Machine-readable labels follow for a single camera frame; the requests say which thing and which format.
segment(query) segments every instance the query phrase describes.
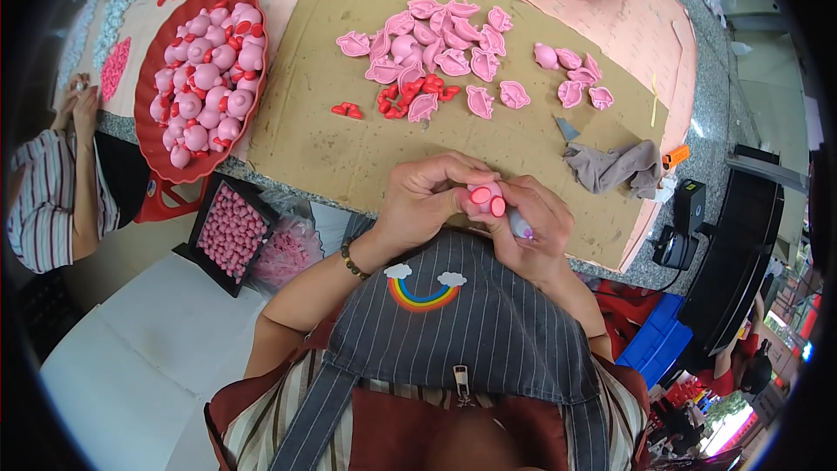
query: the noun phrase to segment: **cloud patch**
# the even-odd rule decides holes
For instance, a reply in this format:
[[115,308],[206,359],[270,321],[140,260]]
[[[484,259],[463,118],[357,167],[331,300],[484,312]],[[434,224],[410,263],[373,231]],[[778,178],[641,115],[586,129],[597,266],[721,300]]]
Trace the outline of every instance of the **cloud patch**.
[[407,264],[395,264],[394,266],[384,269],[383,274],[387,275],[387,278],[404,279],[413,274],[413,269],[411,269]]
[[457,286],[461,286],[462,284],[468,282],[468,279],[459,273],[450,273],[448,271],[445,271],[436,277],[436,280],[445,286],[449,286],[450,288],[456,288]]

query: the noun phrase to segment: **black hair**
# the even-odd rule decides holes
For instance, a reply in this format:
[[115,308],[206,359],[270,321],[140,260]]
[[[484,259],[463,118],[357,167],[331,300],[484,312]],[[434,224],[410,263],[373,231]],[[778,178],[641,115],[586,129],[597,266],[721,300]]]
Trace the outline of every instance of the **black hair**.
[[741,377],[740,388],[742,391],[757,395],[764,391],[772,378],[773,366],[768,358],[770,341],[762,341],[762,347],[756,351],[752,359],[748,361],[748,368]]

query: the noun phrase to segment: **black electronic device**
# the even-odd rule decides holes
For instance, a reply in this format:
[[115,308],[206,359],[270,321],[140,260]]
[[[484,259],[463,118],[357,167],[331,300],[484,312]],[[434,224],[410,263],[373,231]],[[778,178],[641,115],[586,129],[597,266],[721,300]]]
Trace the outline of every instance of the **black electronic device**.
[[654,262],[662,267],[687,270],[697,251],[697,238],[684,235],[674,227],[666,225],[660,239],[654,242]]
[[687,179],[675,191],[675,229],[691,235],[703,223],[706,184]]

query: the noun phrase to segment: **beaded bracelet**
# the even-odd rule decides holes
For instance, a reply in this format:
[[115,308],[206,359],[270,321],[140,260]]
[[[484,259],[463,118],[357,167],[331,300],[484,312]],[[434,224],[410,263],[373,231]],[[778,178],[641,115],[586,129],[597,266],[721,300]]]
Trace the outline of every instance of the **beaded bracelet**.
[[367,273],[362,272],[360,267],[356,266],[355,263],[352,262],[351,258],[349,257],[349,244],[351,244],[351,241],[353,240],[354,238],[346,239],[343,245],[340,246],[340,255],[343,256],[343,262],[346,263],[346,267],[349,268],[351,274],[360,277],[361,280],[366,280],[367,278],[369,278],[369,275]]

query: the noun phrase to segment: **rainbow patch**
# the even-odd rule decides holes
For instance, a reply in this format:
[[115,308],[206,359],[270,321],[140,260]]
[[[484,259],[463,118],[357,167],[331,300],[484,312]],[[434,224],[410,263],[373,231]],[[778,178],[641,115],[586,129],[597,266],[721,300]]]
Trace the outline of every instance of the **rainbow patch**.
[[459,287],[467,282],[466,278],[459,273],[444,272],[436,279],[442,284],[442,288],[436,293],[427,297],[418,297],[412,294],[404,285],[404,278],[413,274],[413,270],[407,264],[396,264],[384,270],[387,275],[387,288],[392,298],[403,309],[413,313],[426,313],[433,309],[441,308],[449,304],[459,294]]

